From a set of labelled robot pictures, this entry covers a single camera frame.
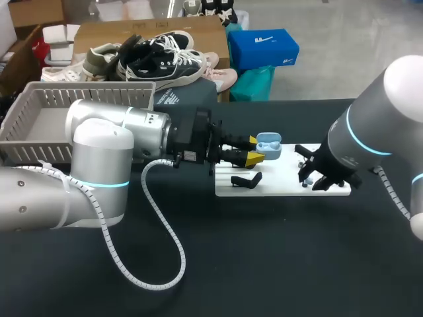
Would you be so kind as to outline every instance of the blue shoebox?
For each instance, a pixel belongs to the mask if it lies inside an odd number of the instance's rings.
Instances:
[[[239,70],[294,65],[299,53],[298,44],[285,29],[232,31],[229,43]]]

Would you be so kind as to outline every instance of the robotic arm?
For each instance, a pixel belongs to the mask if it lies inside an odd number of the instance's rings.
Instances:
[[[226,160],[248,167],[264,160],[251,153],[256,140],[233,137],[211,123],[209,110],[197,109],[180,124],[169,115],[114,104],[77,100],[65,122],[73,145],[67,181],[89,188],[102,208],[108,226],[122,220],[126,208],[133,159],[173,157],[181,162],[215,164]],[[240,151],[224,151],[223,144]],[[48,169],[24,166],[0,168],[0,230],[98,228],[92,202],[75,186],[65,189]]]
[[[423,240],[423,56],[394,61],[330,127],[321,147],[310,153],[299,181],[317,170],[324,176],[313,190],[328,190],[343,181],[358,188],[357,170],[379,166],[390,155],[412,169],[411,228]]]

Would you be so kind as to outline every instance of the black table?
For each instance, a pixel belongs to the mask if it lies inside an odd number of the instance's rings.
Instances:
[[[222,104],[233,133],[277,131],[319,143],[351,100]],[[408,206],[410,172],[385,170]],[[148,283],[179,270],[172,239],[148,204],[139,171],[111,233],[128,269]],[[207,166],[158,166],[148,185],[184,245],[186,275],[163,293],[138,289],[115,267],[99,230],[0,234],[2,316],[423,315],[423,243],[378,177],[349,197],[218,198]]]

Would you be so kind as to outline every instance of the concrete floor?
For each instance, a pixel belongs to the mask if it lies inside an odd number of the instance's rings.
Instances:
[[[177,15],[183,0],[151,0],[155,17],[167,16],[170,1]],[[65,8],[84,22],[89,3],[65,0]],[[276,69],[272,100],[354,98],[396,58],[423,55],[423,3],[235,0],[235,9],[250,13],[251,30],[285,28],[300,46],[296,65]]]

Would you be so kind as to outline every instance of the small black shoe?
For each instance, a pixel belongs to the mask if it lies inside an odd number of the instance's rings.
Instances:
[[[217,14],[217,2],[219,0],[202,0],[202,12],[203,15],[216,15]]]
[[[229,23],[238,23],[238,17],[233,9],[234,0],[217,0],[217,11],[220,21],[226,27]]]
[[[161,50],[128,64],[128,81],[155,81],[156,90],[188,85],[206,70],[204,55],[193,50]]]
[[[117,76],[126,80],[126,67],[130,63],[141,61],[161,50],[191,50],[194,47],[194,39],[185,31],[172,31],[160,34],[148,41],[138,41],[130,48],[126,48],[120,55],[116,66]]]

